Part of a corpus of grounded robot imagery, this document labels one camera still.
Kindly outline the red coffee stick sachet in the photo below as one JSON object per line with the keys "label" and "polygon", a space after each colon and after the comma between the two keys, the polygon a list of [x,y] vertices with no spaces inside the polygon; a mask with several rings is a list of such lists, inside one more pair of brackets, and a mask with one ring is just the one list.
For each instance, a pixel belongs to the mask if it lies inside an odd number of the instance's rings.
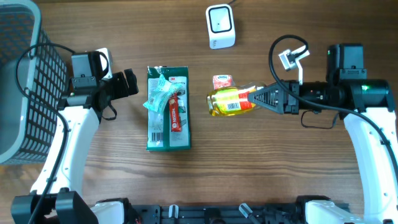
{"label": "red coffee stick sachet", "polygon": [[171,121],[171,132],[181,132],[180,116],[178,112],[178,97],[174,93],[169,99],[169,113]]}

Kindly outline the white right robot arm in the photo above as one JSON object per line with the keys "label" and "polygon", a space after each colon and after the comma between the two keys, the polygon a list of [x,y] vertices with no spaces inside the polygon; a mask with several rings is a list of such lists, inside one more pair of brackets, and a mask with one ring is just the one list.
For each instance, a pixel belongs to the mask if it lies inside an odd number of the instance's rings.
{"label": "white right robot arm", "polygon": [[397,223],[397,134],[393,95],[385,80],[367,78],[361,44],[328,48],[325,82],[281,81],[248,100],[279,114],[337,110],[350,136],[364,194],[358,218],[323,196],[297,199],[302,223]]}

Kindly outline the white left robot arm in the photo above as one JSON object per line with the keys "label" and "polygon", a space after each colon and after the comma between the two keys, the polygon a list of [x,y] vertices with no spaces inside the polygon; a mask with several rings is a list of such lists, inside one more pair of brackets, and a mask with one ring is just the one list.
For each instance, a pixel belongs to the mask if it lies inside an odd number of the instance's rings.
{"label": "white left robot arm", "polygon": [[101,200],[90,207],[81,197],[88,151],[102,113],[111,102],[138,92],[131,69],[114,73],[107,48],[72,55],[73,90],[58,102],[57,128],[44,167],[30,194],[16,196],[15,223],[138,223],[127,198]]}

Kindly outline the teal white small packet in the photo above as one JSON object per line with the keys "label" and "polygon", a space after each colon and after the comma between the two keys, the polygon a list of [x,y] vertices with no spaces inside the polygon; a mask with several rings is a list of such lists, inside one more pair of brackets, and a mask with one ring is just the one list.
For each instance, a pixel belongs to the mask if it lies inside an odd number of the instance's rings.
{"label": "teal white small packet", "polygon": [[170,97],[182,89],[179,83],[172,83],[160,75],[156,88],[150,92],[148,100],[143,106],[149,111],[163,114]]}

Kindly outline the green 3M glove package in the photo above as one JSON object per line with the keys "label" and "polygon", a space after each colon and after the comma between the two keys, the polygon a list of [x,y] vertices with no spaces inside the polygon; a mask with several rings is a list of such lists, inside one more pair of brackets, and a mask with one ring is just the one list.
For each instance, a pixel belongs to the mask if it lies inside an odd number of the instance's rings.
{"label": "green 3M glove package", "polygon": [[182,89],[176,92],[181,132],[171,132],[169,102],[163,114],[147,110],[147,150],[169,152],[191,148],[190,112],[189,112],[189,79],[187,67],[148,67],[147,99],[156,88],[160,75],[172,83],[179,83]]}

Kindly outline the yellow liquid bottle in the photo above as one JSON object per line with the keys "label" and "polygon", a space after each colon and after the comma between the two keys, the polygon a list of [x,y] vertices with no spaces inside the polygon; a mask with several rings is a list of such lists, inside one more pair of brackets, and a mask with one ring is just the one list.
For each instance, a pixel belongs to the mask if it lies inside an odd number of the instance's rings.
{"label": "yellow liquid bottle", "polygon": [[259,107],[248,100],[248,95],[266,87],[265,84],[252,82],[241,86],[226,86],[207,94],[209,114],[212,116],[234,116],[248,113]]}

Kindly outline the red tissue pack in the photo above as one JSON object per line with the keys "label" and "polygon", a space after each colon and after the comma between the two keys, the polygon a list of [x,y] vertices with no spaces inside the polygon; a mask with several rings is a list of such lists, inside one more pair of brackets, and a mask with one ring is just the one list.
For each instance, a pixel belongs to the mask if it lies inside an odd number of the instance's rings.
{"label": "red tissue pack", "polygon": [[233,86],[234,81],[231,75],[214,75],[213,76],[213,88],[215,90]]}

